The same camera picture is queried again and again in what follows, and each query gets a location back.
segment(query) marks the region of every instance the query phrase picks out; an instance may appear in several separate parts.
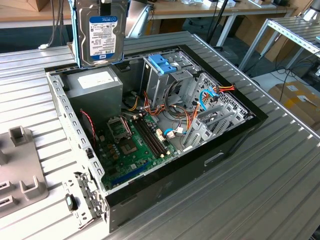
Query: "desk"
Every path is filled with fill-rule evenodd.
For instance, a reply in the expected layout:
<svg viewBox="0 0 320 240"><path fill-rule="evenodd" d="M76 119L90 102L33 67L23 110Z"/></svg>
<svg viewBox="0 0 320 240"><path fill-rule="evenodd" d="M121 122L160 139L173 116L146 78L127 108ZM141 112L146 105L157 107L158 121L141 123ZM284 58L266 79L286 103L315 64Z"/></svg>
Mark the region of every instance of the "desk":
<svg viewBox="0 0 320 240"><path fill-rule="evenodd" d="M124 41L124 54L188 45L261 108L268 119L236 153L126 223L108 240L307 240L320 222L320 138L202 39L188 32ZM68 211L62 179L78 170L44 68L71 64L70 49L0 54L0 133L32 130L49 196L0 219L0 239L106 237L98 219L82 231Z"/></svg>
<svg viewBox="0 0 320 240"><path fill-rule="evenodd" d="M278 6L277 8L260 8L256 5L242 0L237 3L235 7L226 8L223 16L229 16L224 26L221 36L218 40L217 46L222 46L228 36L228 33L239 15L258 15L258 14L281 14L285 17L291 16L295 7ZM219 8L216 10L216 15L219 14ZM212 17L215 8L207 7L201 3L194 6L188 6L178 1L168 2L159 0L154 4L154 20L160 19L177 19L177 18L197 18L197 17ZM71 14L68 1L64 1L64 24L71 24ZM51 6L48 3L41 12L27 11L17 8L0 6L0 29L1 28L23 28L23 27L38 27L52 25Z"/></svg>

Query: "blue drive bay latch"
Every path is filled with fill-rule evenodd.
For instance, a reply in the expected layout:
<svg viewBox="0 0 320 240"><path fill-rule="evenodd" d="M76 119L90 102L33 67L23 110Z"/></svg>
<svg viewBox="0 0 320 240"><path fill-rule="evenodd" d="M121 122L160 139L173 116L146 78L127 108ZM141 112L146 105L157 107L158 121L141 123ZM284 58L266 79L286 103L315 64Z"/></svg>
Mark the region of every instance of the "blue drive bay latch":
<svg viewBox="0 0 320 240"><path fill-rule="evenodd" d="M177 68L171 66L167 59L160 54L151 55L148 60L155 66L161 74L170 74L177 71Z"/></svg>

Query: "hard drive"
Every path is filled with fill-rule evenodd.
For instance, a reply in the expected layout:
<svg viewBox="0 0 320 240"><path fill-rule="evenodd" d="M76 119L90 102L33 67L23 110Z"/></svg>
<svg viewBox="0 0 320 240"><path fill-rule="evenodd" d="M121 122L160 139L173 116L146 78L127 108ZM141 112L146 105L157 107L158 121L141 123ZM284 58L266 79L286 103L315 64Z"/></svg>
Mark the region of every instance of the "hard drive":
<svg viewBox="0 0 320 240"><path fill-rule="evenodd" d="M73 54L81 68L123 59L128 1L69 0L72 14Z"/></svg>

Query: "chip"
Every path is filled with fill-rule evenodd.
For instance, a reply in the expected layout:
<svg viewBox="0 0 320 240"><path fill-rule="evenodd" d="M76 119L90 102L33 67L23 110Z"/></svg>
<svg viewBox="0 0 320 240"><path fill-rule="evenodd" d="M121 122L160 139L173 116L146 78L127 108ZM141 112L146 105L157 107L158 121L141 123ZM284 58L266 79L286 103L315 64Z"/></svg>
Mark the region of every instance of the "chip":
<svg viewBox="0 0 320 240"><path fill-rule="evenodd" d="M136 144L132 139L125 139L120 141L119 146L125 155L131 154L138 150Z"/></svg>
<svg viewBox="0 0 320 240"><path fill-rule="evenodd" d="M110 168L107 172L108 172L108 174L111 176L111 175L117 173L117 169L116 169L115 167L113 167L113 168Z"/></svg>

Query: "blue pcie slot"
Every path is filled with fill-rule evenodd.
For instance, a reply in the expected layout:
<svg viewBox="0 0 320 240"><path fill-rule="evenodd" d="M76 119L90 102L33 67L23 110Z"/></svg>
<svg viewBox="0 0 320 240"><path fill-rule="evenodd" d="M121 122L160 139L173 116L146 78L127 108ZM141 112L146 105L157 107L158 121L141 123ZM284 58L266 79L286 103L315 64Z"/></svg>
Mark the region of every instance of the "blue pcie slot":
<svg viewBox="0 0 320 240"><path fill-rule="evenodd" d="M138 167L137 169L127 173L126 175L123 175L121 177L118 177L117 179L111 181L112 185L117 185L119 183L122 183L122 182L125 182L127 181L128 179L130 179L132 176L136 175L136 174L139 174L141 172L143 172L147 165L149 164L149 162L145 163L144 165Z"/></svg>

